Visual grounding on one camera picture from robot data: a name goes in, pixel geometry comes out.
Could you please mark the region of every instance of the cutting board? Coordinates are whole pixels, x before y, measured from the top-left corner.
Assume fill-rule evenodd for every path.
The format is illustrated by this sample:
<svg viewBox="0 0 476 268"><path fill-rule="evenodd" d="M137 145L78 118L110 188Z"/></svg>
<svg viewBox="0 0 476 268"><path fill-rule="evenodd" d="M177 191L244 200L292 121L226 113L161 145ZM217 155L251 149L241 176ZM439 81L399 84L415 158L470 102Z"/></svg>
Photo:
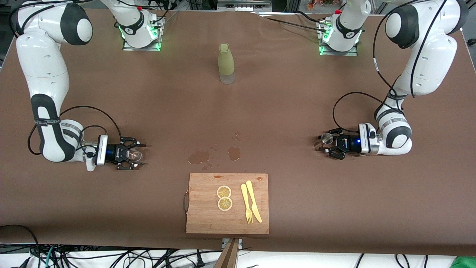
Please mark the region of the cutting board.
<svg viewBox="0 0 476 268"><path fill-rule="evenodd" d="M256 204L263 222L253 215L253 223L245 217L241 184L253 184ZM233 205L228 211L218 208L217 190L231 189ZM249 173L190 173L188 184L187 234L269 234L268 175ZM248 193L251 209L251 197Z"/></svg>

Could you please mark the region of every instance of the brown table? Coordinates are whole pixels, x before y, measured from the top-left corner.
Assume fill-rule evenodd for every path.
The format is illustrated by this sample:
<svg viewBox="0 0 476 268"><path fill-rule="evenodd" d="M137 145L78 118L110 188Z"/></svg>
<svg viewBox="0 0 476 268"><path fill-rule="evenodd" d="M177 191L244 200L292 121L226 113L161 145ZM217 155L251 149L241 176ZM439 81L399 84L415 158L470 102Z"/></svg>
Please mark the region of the brown table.
<svg viewBox="0 0 476 268"><path fill-rule="evenodd" d="M268 173L270 233L244 239L253 250L476 252L476 74L460 32L452 35L459 49L440 88L404 104L412 151L338 161L315 152L314 137L335 127L332 106L341 95L385 97L371 57L380 17L366 21L358 57L332 57L319 55L315 32L246 12L180 12L166 25L162 51L123 52L111 13L87 12L93 40L61 48L70 75L62 109L105 110L123 135L148 145L148 165L86 172L83 163L31 155L31 106L13 46L0 72L1 224L29 226L48 244L219 248L221 236L185 234L189 173ZM293 15L279 18L312 26ZM235 57L231 85L218 79L222 42ZM395 79L409 52L382 31L383 75ZM336 116L345 127L375 123L377 106L350 96ZM96 111L76 109L62 118L103 125L118 141ZM36 134L33 144L37 150ZM240 149L238 161L228 157L232 146ZM208 151L212 167L189 164L196 151ZM0 241L31 239L5 229Z"/></svg>

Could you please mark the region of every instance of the green cloth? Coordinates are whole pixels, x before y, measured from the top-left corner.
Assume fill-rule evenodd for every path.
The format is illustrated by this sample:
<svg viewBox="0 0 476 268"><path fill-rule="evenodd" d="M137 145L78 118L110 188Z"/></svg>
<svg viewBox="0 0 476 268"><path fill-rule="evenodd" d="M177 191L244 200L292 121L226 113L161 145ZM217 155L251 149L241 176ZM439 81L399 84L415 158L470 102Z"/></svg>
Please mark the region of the green cloth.
<svg viewBox="0 0 476 268"><path fill-rule="evenodd" d="M476 257L457 257L451 268L476 268Z"/></svg>
<svg viewBox="0 0 476 268"><path fill-rule="evenodd" d="M235 62L233 61L233 55L231 55L230 45L227 43L220 45L218 71L223 75L230 75L235 71Z"/></svg>

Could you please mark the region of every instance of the yellow knife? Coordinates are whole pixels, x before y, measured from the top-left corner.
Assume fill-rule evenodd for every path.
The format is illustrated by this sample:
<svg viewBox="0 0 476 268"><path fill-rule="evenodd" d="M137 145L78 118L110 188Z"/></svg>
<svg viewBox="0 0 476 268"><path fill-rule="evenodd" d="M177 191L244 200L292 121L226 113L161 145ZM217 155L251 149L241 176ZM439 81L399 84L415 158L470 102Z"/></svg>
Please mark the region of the yellow knife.
<svg viewBox="0 0 476 268"><path fill-rule="evenodd" d="M253 202L253 204L251 205L251 210L253 211L253 214L255 215L256 219L259 222L263 222L261 220L261 216L259 215L258 206L256 205L255 194L253 193L253 185L251 184L251 181L246 181L246 187L248 188L249 195L251 196L251 201Z"/></svg>

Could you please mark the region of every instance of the lemon slice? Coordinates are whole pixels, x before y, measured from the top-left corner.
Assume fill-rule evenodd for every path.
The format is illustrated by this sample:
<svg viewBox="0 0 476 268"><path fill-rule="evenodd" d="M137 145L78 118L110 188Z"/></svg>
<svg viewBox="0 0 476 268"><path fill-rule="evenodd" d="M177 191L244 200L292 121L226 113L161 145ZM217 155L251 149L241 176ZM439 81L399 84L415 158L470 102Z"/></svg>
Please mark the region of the lemon slice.
<svg viewBox="0 0 476 268"><path fill-rule="evenodd" d="M233 201L231 201L228 197L222 197L218 200L218 208L221 211L228 211L230 210L231 206L233 206Z"/></svg>
<svg viewBox="0 0 476 268"><path fill-rule="evenodd" d="M230 197L231 196L230 187L225 186L225 185L218 187L217 195L218 195L219 198Z"/></svg>

